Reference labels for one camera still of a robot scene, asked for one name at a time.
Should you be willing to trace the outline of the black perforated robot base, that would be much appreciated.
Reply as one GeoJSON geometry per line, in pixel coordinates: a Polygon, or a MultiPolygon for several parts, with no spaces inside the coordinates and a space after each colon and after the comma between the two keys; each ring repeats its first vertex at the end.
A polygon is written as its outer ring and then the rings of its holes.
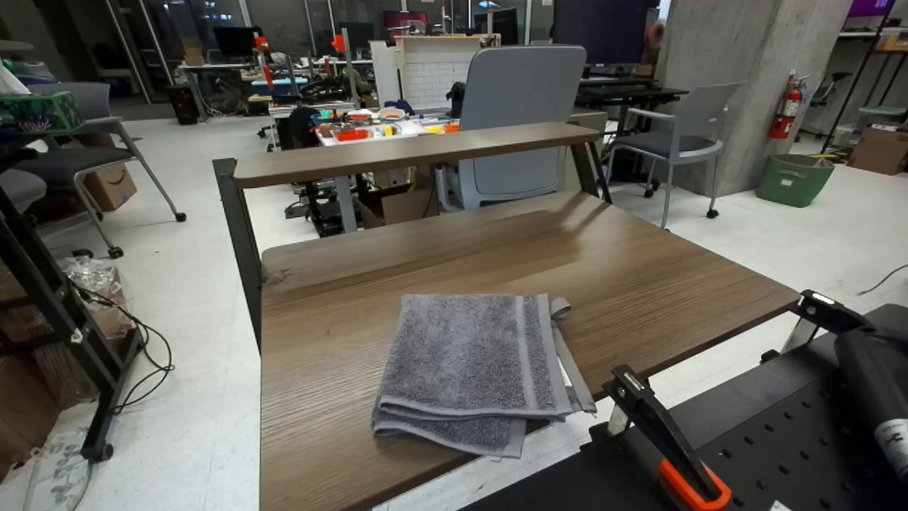
{"type": "MultiPolygon", "coordinates": [[[[731,488],[729,511],[908,511],[841,377],[833,339],[777,356],[672,410],[696,455],[731,488]]],[[[466,511],[676,511],[660,452],[639,431],[601,427],[574,458],[466,511]]]]}

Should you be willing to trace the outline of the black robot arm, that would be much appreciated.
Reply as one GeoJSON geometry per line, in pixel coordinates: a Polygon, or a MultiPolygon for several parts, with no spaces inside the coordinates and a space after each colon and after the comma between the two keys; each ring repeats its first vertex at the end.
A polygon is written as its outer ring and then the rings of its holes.
{"type": "Polygon", "coordinates": [[[908,481],[908,353],[906,336],[858,315],[833,340],[842,380],[886,462],[908,481]]]}

